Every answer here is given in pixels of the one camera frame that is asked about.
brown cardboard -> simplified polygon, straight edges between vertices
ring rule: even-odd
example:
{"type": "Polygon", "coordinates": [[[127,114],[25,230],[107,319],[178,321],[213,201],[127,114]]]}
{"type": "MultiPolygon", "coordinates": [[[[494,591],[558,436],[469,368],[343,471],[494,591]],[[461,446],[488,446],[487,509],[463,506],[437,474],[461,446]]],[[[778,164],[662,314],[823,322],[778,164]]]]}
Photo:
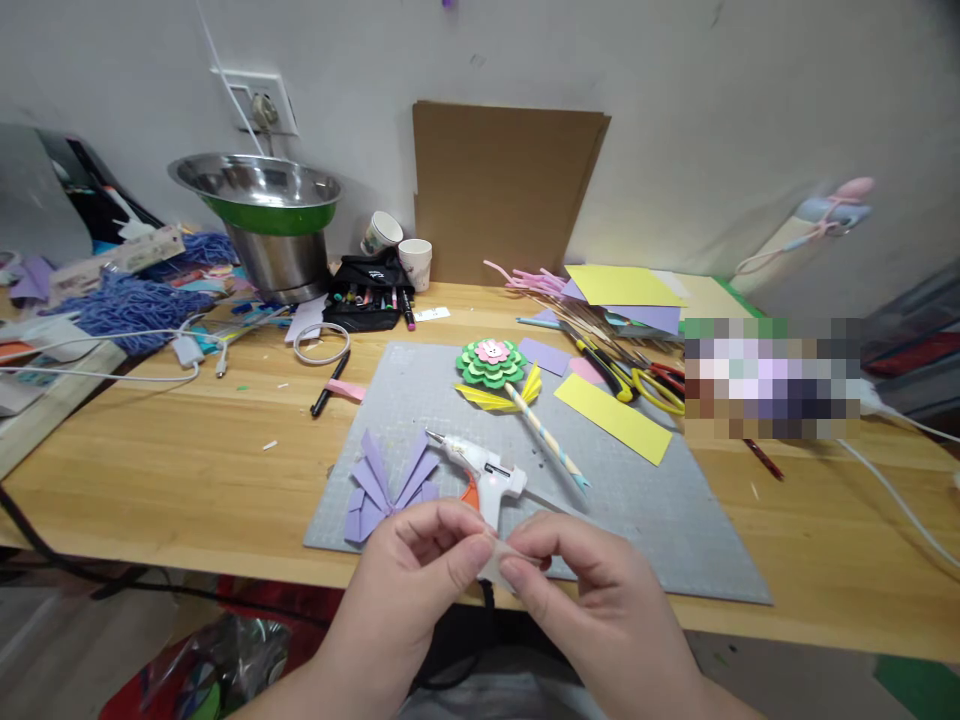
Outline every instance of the brown cardboard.
{"type": "Polygon", "coordinates": [[[502,285],[484,259],[560,271],[609,124],[603,113],[417,102],[415,212],[431,279],[502,285]]]}

electrical outlet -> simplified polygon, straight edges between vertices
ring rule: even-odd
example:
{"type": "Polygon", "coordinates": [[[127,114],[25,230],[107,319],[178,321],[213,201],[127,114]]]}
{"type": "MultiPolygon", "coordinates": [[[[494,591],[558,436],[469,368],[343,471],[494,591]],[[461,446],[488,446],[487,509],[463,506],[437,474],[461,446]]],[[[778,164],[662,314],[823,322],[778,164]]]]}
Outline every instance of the electrical outlet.
{"type": "MultiPolygon", "coordinates": [[[[214,76],[219,75],[216,68],[210,68],[214,76]]],[[[290,105],[290,99],[287,97],[287,91],[283,87],[283,78],[279,75],[270,73],[240,72],[237,70],[224,70],[224,76],[227,78],[227,84],[230,91],[240,103],[243,114],[246,116],[254,130],[258,130],[253,118],[253,99],[257,95],[266,95],[277,108],[277,114],[280,116],[276,124],[271,126],[270,132],[274,135],[299,135],[297,130],[297,121],[293,116],[293,108],[290,105]]],[[[216,78],[217,91],[223,94],[223,83],[219,77],[216,78]]],[[[237,117],[236,108],[232,107],[231,116],[233,125],[240,130],[246,130],[243,121],[237,117]]]]}

floor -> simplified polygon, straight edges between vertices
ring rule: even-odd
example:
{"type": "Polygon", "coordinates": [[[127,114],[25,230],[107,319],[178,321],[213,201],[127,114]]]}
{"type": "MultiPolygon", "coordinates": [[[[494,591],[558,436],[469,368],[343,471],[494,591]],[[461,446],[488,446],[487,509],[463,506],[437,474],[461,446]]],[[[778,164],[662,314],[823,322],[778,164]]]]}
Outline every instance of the floor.
{"type": "MultiPolygon", "coordinates": [[[[0,716],[93,720],[168,640],[206,622],[205,601],[126,592],[92,603],[63,600],[31,639],[35,649],[0,667],[0,716]]],[[[912,717],[873,679],[871,655],[687,634],[703,672],[775,720],[912,717]]]]}

white wall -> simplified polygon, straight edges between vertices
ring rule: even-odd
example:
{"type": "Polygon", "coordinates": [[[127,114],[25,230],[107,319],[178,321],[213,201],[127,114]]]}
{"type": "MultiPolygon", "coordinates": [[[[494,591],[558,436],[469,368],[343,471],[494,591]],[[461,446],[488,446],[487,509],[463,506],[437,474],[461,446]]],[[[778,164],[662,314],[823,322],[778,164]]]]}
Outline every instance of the white wall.
{"type": "MultiPolygon", "coordinates": [[[[291,156],[412,230],[417,99],[613,117],[569,258],[729,272],[813,188],[878,179],[868,225],[764,300],[860,315],[960,249],[951,0],[205,0],[228,68],[279,71],[291,156]]],[[[158,215],[215,221],[166,165],[249,151],[191,0],[10,3],[0,121],[88,139],[158,215]]]]}

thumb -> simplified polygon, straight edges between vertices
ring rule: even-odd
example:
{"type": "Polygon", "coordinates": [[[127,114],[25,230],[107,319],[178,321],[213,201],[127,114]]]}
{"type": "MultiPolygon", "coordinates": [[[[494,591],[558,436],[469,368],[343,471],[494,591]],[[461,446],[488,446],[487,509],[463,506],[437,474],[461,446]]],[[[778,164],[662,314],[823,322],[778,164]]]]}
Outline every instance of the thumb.
{"type": "Polygon", "coordinates": [[[431,602],[438,614],[446,612],[477,579],[493,557],[493,538],[477,534],[464,538],[423,568],[431,586],[431,602]]]}
{"type": "Polygon", "coordinates": [[[500,563],[500,574],[513,585],[517,597],[537,625],[561,650],[564,642],[582,620],[580,608],[563,591],[547,580],[540,568],[522,558],[506,557],[500,563]]]}

